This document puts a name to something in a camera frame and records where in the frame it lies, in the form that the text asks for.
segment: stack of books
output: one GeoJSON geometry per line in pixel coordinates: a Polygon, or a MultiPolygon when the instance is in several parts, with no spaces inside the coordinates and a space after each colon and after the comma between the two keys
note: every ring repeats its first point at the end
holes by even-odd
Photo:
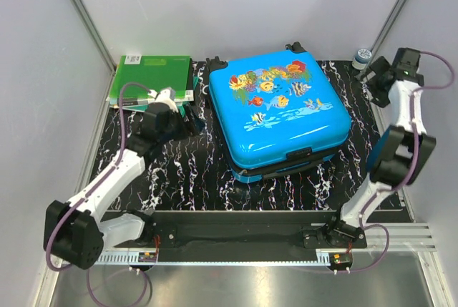
{"type": "MultiPolygon", "coordinates": [[[[175,90],[175,103],[180,106],[194,100],[194,88],[198,78],[193,76],[193,62],[190,57],[124,55],[108,94],[107,100],[111,107],[120,107],[118,99],[121,88],[129,82],[140,83],[156,92],[171,87],[175,90]]],[[[153,100],[144,89],[128,87],[124,93],[122,108],[144,112],[153,100]]]]}

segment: table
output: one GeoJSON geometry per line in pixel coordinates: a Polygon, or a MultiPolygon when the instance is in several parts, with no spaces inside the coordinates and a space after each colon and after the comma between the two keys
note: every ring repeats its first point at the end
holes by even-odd
{"type": "MultiPolygon", "coordinates": [[[[350,75],[351,62],[319,62],[352,118],[350,137],[329,162],[295,175],[245,184],[234,180],[215,139],[207,99],[204,63],[195,62],[199,83],[195,110],[205,120],[197,137],[170,142],[143,175],[113,202],[110,210],[335,210],[357,191],[365,177],[365,161],[380,138],[365,86],[350,75]]],[[[134,113],[126,112],[130,133],[134,113]]],[[[91,179],[120,146],[120,115],[108,112],[91,179]]],[[[401,210],[397,195],[382,210],[401,210]]]]}

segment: orange fish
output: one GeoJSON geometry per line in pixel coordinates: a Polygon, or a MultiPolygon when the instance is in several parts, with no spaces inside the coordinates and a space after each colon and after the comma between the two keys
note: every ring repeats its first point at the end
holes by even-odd
{"type": "Polygon", "coordinates": [[[263,103],[264,99],[259,96],[255,96],[255,98],[253,98],[251,101],[248,101],[248,105],[255,105],[256,107],[260,107],[263,105],[263,103]]]}

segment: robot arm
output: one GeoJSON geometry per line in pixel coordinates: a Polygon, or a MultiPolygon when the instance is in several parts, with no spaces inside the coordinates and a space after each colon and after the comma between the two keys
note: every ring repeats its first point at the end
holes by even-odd
{"type": "Polygon", "coordinates": [[[419,58],[419,51],[400,48],[392,66],[381,57],[365,72],[364,77],[371,78],[367,84],[372,102],[382,107],[391,103],[394,124],[388,127],[370,153],[366,161],[367,176],[361,187],[326,224],[323,236],[332,246],[346,248],[350,242],[364,238],[361,226],[408,175],[414,151],[412,122],[419,137],[419,152],[407,185],[416,180],[436,146],[436,139],[428,136],[423,126],[421,91],[414,92],[424,84],[423,76],[417,74],[419,58]],[[411,114],[411,102],[414,115],[411,114]]]}
{"type": "Polygon", "coordinates": [[[60,228],[51,247],[53,255],[71,264],[87,269],[104,249],[128,240],[144,240],[146,243],[152,240],[153,222],[149,215],[132,211],[108,221],[102,221],[102,216],[119,194],[162,152],[162,146],[170,140],[199,134],[203,128],[203,123],[189,106],[185,106],[188,121],[184,121],[172,100],[173,94],[171,89],[164,89],[149,104],[142,121],[132,128],[119,164],[120,151],[85,189],[65,203],[54,201],[47,208],[45,250],[58,222],[75,205],[76,209],[60,228]],[[94,192],[87,197],[87,192],[93,187],[96,187],[94,192]]]}

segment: gray wall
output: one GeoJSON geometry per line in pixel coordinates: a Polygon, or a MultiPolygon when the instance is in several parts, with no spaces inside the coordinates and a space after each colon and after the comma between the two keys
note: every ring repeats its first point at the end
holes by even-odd
{"type": "Polygon", "coordinates": [[[0,0],[0,296],[30,306],[44,212],[74,194],[109,71],[70,0],[0,0]]]}
{"type": "Polygon", "coordinates": [[[317,59],[370,47],[396,0],[84,0],[115,61],[123,54],[225,59],[301,41],[317,59]]]}
{"type": "MultiPolygon", "coordinates": [[[[457,0],[409,0],[380,54],[392,60],[398,47],[423,49],[443,55],[458,69],[457,5],[457,0]]],[[[425,76],[425,84],[441,84],[449,79],[447,68],[426,56],[421,59],[420,70],[425,76]]],[[[409,190],[409,197],[415,216],[430,224],[449,286],[458,303],[457,111],[458,82],[447,91],[426,91],[423,94],[424,125],[427,132],[437,138],[437,147],[409,190]]]]}

